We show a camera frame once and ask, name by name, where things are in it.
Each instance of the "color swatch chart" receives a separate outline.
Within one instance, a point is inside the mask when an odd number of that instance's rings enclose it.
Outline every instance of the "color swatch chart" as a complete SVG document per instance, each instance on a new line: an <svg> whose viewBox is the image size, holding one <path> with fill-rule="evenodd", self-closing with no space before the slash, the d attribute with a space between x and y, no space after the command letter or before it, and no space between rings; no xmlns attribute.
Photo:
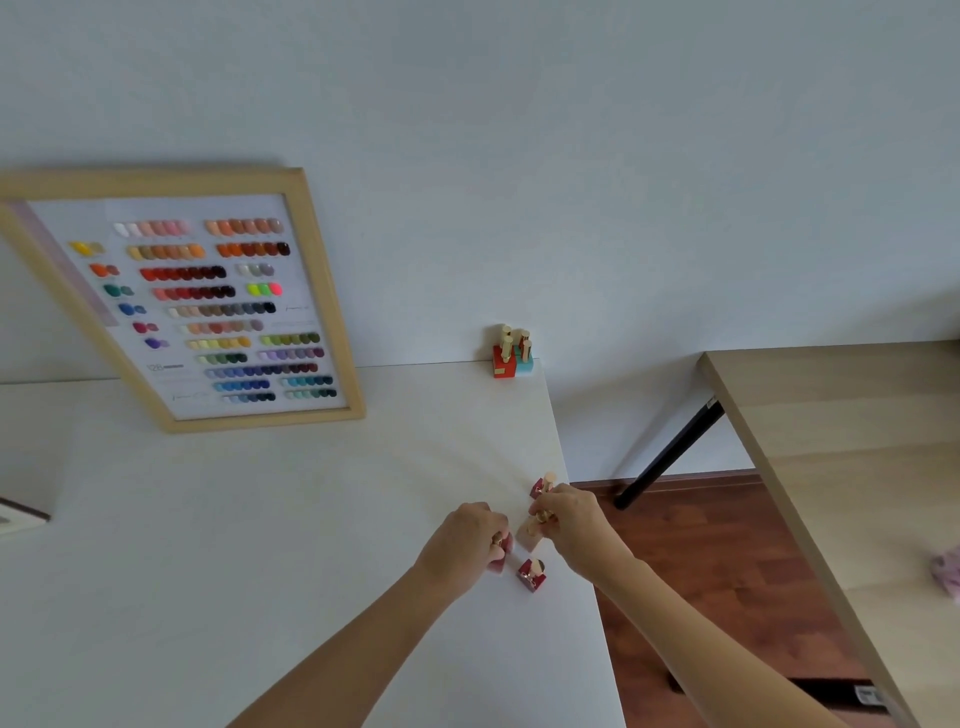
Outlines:
<svg viewBox="0 0 960 728"><path fill-rule="evenodd" d="M26 216L175 419L347 406L282 196L31 202Z"/></svg>

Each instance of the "white wall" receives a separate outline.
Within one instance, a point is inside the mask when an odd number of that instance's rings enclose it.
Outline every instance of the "white wall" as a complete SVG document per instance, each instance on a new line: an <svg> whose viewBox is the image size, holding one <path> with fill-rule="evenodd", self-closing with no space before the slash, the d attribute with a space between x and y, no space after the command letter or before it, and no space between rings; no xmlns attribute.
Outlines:
<svg viewBox="0 0 960 728"><path fill-rule="evenodd" d="M7 0L0 165L303 166L360 365L529 328L571 477L633 474L702 350L957 334L959 36L929 0ZM111 376L6 249L0 296L0 378ZM675 470L747 465L724 425Z"/></svg>

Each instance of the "white table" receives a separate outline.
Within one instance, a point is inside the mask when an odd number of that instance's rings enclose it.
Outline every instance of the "white table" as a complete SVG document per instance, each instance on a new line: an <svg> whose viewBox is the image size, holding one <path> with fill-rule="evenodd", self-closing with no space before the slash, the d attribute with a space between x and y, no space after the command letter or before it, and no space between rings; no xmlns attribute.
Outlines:
<svg viewBox="0 0 960 728"><path fill-rule="evenodd" d="M565 477L539 368L361 370L366 420L164 435L120 381L0 387L0 714L17 728L226 724L383 592L444 515L520 522ZM370 726L623 726L592 587L548 542L531 595L485 575Z"/></svg>

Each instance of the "wooden table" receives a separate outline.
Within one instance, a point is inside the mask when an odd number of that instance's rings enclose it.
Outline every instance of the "wooden table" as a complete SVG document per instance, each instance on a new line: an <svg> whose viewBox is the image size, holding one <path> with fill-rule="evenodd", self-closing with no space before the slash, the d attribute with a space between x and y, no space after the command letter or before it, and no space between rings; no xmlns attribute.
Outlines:
<svg viewBox="0 0 960 728"><path fill-rule="evenodd" d="M517 524L545 470L566 477L539 365L359 375L366 420L187 435L117 380L0 386L0 489L53 515L0 539L0 724L225 725L452 508ZM540 590L483 576L368 726L623 728L593 588L548 542L537 555Z"/></svg>
<svg viewBox="0 0 960 728"><path fill-rule="evenodd" d="M960 344L707 352L700 361L904 725L960 725Z"/></svg>

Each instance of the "brown floor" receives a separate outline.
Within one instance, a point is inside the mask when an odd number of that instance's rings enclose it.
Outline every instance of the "brown floor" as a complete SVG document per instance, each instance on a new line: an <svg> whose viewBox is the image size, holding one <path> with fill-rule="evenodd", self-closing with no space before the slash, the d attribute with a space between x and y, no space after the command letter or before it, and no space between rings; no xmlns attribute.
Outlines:
<svg viewBox="0 0 960 728"><path fill-rule="evenodd" d="M782 674L866 677L762 485L647 493L626 512L601 503L638 558ZM666 687L653 648L603 595L597 600L628 728L704 728ZM886 716L838 715L858 728L893 726Z"/></svg>

